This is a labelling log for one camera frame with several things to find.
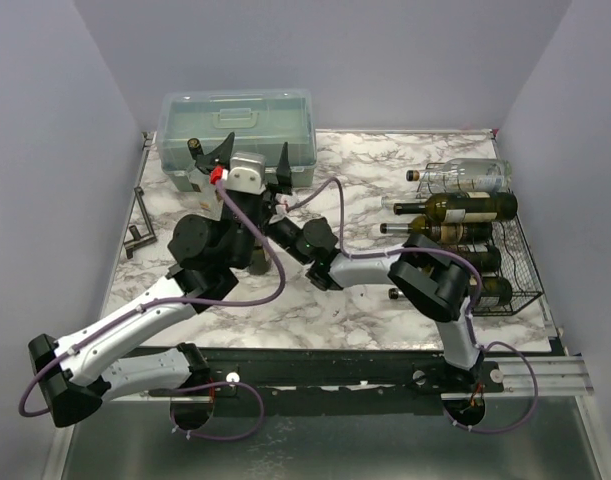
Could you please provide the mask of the dark capped bottle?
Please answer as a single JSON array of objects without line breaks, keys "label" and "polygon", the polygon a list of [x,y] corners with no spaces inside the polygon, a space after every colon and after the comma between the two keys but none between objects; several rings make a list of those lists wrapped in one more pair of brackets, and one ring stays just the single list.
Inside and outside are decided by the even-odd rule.
[{"label": "dark capped bottle", "polygon": [[198,194],[199,214],[210,220],[219,220],[222,214],[222,200],[214,185],[210,183],[212,171],[199,171],[194,165],[194,139],[187,141],[187,147],[192,159],[188,179],[195,193]]}]

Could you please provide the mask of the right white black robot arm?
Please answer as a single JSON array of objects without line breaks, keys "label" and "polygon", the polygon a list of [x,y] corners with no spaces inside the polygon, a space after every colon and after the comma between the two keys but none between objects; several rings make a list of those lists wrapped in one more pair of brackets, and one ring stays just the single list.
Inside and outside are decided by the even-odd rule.
[{"label": "right white black robot arm", "polygon": [[308,280],[323,291],[359,285],[393,285],[420,314],[436,323],[445,362],[444,378],[465,392],[481,380],[484,359],[471,325],[482,280],[463,257],[442,249],[422,234],[386,252],[345,253],[324,218],[299,227],[285,218],[266,235],[309,270]]}]

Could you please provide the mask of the dark bottle tan label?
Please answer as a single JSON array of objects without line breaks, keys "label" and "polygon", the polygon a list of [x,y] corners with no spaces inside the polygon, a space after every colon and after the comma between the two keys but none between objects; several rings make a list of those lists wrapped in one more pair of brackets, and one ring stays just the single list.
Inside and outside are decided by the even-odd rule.
[{"label": "dark bottle tan label", "polygon": [[462,254],[481,274],[495,273],[501,267],[500,250],[493,245],[465,245]]}]

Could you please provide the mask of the dark bottle beige label back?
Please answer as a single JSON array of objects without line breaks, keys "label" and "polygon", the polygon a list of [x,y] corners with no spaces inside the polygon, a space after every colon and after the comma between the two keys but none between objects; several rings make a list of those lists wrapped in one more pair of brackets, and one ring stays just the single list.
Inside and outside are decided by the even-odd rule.
[{"label": "dark bottle beige label back", "polygon": [[395,215],[418,214],[441,224],[488,223],[513,220],[518,200],[508,192],[437,193],[423,202],[392,205]]}]

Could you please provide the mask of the clear glass bottle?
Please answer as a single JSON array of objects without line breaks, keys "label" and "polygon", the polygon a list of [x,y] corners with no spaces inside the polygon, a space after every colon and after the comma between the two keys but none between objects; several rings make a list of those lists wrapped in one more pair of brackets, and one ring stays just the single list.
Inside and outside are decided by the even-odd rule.
[{"label": "clear glass bottle", "polygon": [[455,158],[406,172],[407,181],[429,193],[496,193],[509,189],[511,177],[509,162],[489,158]]}]

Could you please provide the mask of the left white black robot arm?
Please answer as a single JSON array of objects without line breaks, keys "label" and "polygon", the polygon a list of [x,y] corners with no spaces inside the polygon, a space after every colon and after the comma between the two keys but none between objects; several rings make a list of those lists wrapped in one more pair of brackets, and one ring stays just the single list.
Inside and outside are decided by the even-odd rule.
[{"label": "left white black robot arm", "polygon": [[60,338],[42,334],[28,345],[45,400],[43,413],[58,428],[75,425],[113,399],[150,390],[199,393],[209,374],[198,348],[181,343],[161,353],[132,356],[159,332],[213,306],[226,305],[235,275],[261,257],[274,258],[265,231],[277,198],[292,191],[288,147],[282,145],[275,181],[265,176],[264,156],[236,152],[233,133],[204,151],[187,142],[192,172],[215,190],[220,215],[188,214],[176,224],[167,273],[139,297],[81,330]]}]

